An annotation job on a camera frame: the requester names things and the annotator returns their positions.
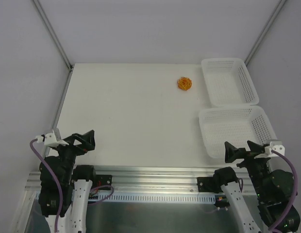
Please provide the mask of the red orange wire ball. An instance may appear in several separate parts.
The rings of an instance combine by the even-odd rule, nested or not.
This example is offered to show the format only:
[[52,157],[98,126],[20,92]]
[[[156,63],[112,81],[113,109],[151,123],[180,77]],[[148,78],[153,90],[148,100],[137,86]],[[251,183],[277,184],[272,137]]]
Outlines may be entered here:
[[177,86],[183,91],[187,91],[192,87],[192,81],[188,77],[181,77],[177,80]]

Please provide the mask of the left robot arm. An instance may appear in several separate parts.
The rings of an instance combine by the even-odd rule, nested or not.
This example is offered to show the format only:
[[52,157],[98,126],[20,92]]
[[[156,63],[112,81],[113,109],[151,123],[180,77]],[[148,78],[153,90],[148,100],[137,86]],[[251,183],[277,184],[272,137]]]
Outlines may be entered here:
[[39,143],[57,151],[39,166],[39,204],[52,233],[86,232],[90,189],[97,183],[92,165],[76,165],[76,158],[95,149],[95,132],[74,133],[62,139],[58,129],[37,136]]

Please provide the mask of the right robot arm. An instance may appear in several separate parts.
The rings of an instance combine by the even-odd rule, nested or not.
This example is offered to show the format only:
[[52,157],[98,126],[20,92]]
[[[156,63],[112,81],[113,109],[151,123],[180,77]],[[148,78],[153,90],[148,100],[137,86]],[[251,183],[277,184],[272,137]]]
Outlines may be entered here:
[[[298,194],[298,176],[293,164],[284,156],[285,148],[279,140],[270,140],[259,145],[247,142],[249,150],[236,148],[225,142],[225,162],[237,159],[242,162],[258,198],[258,210],[263,223],[270,233],[296,233],[301,222],[293,206]],[[224,192],[238,230],[241,233],[260,233],[242,196],[238,178],[231,167],[218,169],[213,175],[213,186]]]

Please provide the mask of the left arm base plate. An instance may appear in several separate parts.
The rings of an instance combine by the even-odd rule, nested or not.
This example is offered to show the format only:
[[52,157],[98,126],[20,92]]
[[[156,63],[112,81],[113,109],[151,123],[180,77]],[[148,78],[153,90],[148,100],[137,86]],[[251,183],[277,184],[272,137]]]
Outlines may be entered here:
[[110,190],[111,187],[107,187],[107,186],[112,185],[112,178],[113,178],[112,175],[97,174],[93,187],[101,186],[99,190]]

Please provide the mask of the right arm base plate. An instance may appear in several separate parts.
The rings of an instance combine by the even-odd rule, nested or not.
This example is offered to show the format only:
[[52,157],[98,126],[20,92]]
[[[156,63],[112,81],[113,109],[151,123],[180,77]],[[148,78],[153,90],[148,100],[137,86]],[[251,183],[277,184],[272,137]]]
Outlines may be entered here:
[[198,177],[197,178],[197,187],[198,187],[198,192],[211,192],[211,193],[216,193],[217,188],[214,183],[213,177]]

